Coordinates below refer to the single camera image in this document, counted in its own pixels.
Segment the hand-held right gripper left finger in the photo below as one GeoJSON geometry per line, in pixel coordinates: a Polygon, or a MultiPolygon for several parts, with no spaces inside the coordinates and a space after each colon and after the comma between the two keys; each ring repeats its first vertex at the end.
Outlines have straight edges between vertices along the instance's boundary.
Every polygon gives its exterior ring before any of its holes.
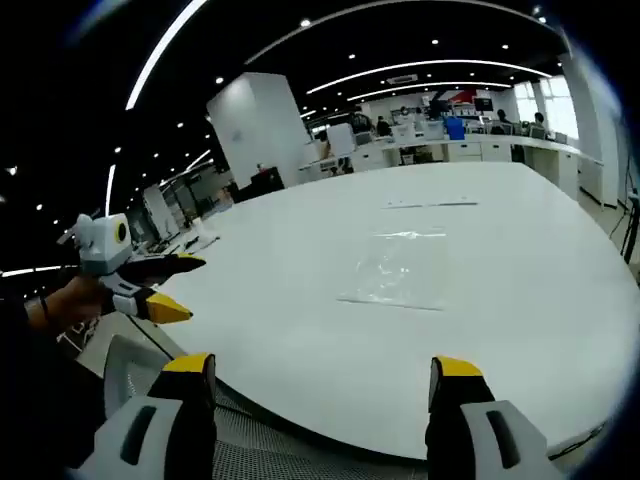
{"type": "Polygon", "coordinates": [[[215,356],[178,357],[149,393],[129,399],[67,479],[210,479],[217,440],[215,356]]]}

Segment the person's left hand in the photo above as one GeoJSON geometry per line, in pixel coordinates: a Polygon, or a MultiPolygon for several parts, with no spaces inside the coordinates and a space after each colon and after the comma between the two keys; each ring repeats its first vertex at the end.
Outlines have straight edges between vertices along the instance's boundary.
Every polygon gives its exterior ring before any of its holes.
{"type": "Polygon", "coordinates": [[[107,288],[96,278],[75,276],[47,297],[49,317],[61,331],[67,330],[100,316],[107,297],[107,288]]]}

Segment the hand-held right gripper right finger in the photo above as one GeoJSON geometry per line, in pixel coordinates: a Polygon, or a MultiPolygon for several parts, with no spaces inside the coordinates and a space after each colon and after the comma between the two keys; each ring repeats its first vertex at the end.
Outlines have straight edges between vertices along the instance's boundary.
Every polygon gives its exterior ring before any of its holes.
{"type": "Polygon", "coordinates": [[[430,479],[562,479],[545,436],[511,402],[498,401],[470,362],[431,360],[425,432],[430,479]]]}

